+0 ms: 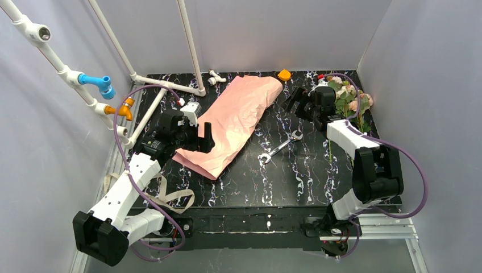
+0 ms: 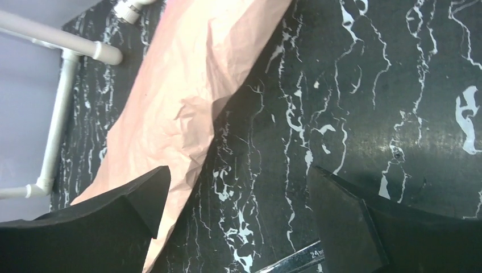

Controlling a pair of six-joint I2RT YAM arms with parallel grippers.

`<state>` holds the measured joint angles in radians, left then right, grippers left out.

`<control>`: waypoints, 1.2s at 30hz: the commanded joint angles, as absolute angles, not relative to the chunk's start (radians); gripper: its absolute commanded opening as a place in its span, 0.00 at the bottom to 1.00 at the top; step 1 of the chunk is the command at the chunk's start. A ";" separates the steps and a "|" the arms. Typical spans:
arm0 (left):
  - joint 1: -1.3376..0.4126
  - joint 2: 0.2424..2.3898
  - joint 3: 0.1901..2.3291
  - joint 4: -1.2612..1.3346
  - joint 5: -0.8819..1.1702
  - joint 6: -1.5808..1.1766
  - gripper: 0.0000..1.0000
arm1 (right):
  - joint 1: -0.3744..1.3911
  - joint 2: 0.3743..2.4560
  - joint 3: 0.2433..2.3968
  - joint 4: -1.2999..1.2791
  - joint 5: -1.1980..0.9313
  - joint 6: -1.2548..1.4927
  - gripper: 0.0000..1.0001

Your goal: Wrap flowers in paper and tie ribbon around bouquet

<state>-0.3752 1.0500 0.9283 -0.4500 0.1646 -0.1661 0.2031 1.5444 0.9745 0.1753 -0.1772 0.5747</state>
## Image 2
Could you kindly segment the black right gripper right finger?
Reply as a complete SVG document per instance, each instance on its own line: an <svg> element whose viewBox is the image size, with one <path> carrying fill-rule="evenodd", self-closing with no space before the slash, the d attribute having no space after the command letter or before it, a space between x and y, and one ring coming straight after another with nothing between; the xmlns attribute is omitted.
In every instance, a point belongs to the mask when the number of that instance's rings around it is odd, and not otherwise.
<svg viewBox="0 0 482 273"><path fill-rule="evenodd" d="M329 272L480 272L481 221L411 208L321 167L308 189Z"/></svg>

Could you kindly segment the pink wrapping paper sheet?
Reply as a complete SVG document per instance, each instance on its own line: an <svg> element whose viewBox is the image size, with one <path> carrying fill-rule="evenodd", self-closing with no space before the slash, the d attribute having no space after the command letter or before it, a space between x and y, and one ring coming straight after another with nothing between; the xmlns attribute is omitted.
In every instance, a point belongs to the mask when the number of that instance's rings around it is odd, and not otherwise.
<svg viewBox="0 0 482 273"><path fill-rule="evenodd" d="M184 208L214 138L213 122L249 75L289 1L168 1L107 153L81 203L168 166L171 185L141 261L150 272Z"/></svg>

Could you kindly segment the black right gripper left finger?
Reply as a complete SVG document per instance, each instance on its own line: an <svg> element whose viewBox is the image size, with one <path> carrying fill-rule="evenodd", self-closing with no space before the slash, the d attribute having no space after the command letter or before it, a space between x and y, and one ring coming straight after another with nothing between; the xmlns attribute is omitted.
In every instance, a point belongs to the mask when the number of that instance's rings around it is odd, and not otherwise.
<svg viewBox="0 0 482 273"><path fill-rule="evenodd" d="M142 272L170 183L160 166L65 209L1 223L1 271Z"/></svg>

